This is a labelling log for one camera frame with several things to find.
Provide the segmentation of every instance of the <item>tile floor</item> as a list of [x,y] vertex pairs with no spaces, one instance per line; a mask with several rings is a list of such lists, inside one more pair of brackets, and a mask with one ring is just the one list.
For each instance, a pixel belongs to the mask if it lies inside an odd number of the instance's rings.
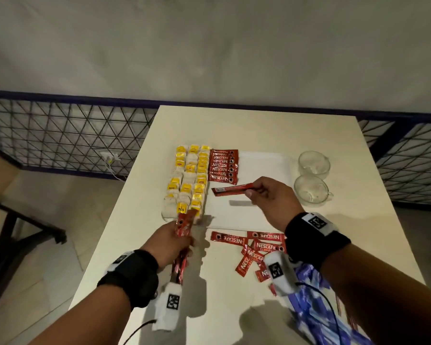
[[[21,172],[6,190],[7,204],[67,230],[69,240],[47,241],[24,259],[0,299],[0,345],[27,345],[68,310],[122,187],[114,180]],[[431,213],[396,212],[431,288]],[[26,236],[34,228],[19,231]]]

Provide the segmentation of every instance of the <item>table top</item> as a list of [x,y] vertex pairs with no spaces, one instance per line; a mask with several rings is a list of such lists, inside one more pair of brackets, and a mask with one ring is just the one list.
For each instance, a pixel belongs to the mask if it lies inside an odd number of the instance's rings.
[[[164,223],[162,199],[180,144],[276,152],[293,160],[305,150],[322,152],[331,162],[325,182],[334,198],[305,210],[324,214],[354,244],[424,283],[354,117],[161,106],[71,307],[96,287],[112,261],[140,248]],[[161,344],[170,339],[173,344],[198,345],[302,343],[288,327],[290,313],[283,301],[271,294],[267,282],[256,280],[257,268],[252,266],[245,278],[234,271],[242,257],[240,247],[211,242],[210,232],[192,230],[198,245],[184,275],[177,330],[163,334],[143,329],[130,344]],[[168,276],[169,268],[160,274],[160,284]],[[134,309],[120,343],[153,316],[153,302],[146,309]]]

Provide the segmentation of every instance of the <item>forearm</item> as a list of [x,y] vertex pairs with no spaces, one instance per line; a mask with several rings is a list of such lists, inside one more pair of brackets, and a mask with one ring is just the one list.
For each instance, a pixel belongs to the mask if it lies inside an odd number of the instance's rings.
[[117,344],[131,313],[125,292],[111,285],[92,291],[36,337],[30,345]]
[[413,278],[352,244],[329,255],[321,273],[377,345],[431,337],[431,290]]

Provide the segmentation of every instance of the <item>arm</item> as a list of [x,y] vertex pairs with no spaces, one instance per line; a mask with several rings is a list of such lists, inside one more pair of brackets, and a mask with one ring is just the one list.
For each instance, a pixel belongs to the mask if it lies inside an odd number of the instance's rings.
[[246,195],[276,229],[285,232],[289,255],[312,264],[377,344],[431,342],[431,290],[351,244],[334,231],[304,223],[292,188],[271,178],[254,182]]
[[[176,236],[175,222],[161,226],[140,250],[122,262],[123,272],[128,278],[118,276],[116,270],[107,273],[95,290],[49,326],[30,345],[117,344],[132,308],[147,306],[153,297],[158,286],[157,270],[171,264],[191,242],[191,237]],[[138,265],[142,265],[141,273],[135,270]],[[138,290],[145,285],[154,285],[155,282],[151,295],[139,295]]]

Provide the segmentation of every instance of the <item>black cable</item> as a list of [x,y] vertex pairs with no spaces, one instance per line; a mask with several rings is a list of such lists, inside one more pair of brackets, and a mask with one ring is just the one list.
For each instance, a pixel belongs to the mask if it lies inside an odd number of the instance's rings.
[[311,288],[312,290],[314,290],[314,291],[318,292],[319,294],[321,294],[321,295],[324,297],[324,299],[326,299],[327,303],[328,303],[328,304],[329,304],[329,306],[330,306],[330,310],[332,311],[332,314],[334,315],[334,319],[335,319],[335,326],[337,327],[337,334],[338,334],[338,338],[339,338],[339,340],[340,340],[340,345],[342,345],[342,344],[343,344],[343,342],[341,341],[340,327],[338,326],[337,316],[335,315],[334,308],[332,307],[332,305],[331,305],[331,303],[330,303],[329,299],[327,299],[327,296],[325,296],[325,295],[324,295],[324,293],[323,293],[322,291],[320,291],[320,290],[319,290],[319,288],[316,288],[316,287],[314,287],[314,286],[312,286],[312,285],[310,285],[310,284],[308,284],[308,283],[304,283],[304,282],[297,282],[295,285],[296,285],[296,286],[305,286],[305,287]]
[[130,335],[130,337],[126,339],[126,341],[123,343],[123,345],[125,345],[125,344],[129,341],[129,339],[131,339],[131,338],[132,338],[132,336],[133,336],[134,334],[136,334],[136,333],[137,333],[137,331],[138,331],[139,329],[141,329],[143,326],[146,326],[146,325],[151,324],[151,323],[156,323],[156,322],[157,322],[157,320],[149,320],[149,321],[147,321],[147,322],[143,323],[143,324],[142,324],[138,329],[136,329],[135,331],[133,331],[133,332],[132,332],[132,334]]

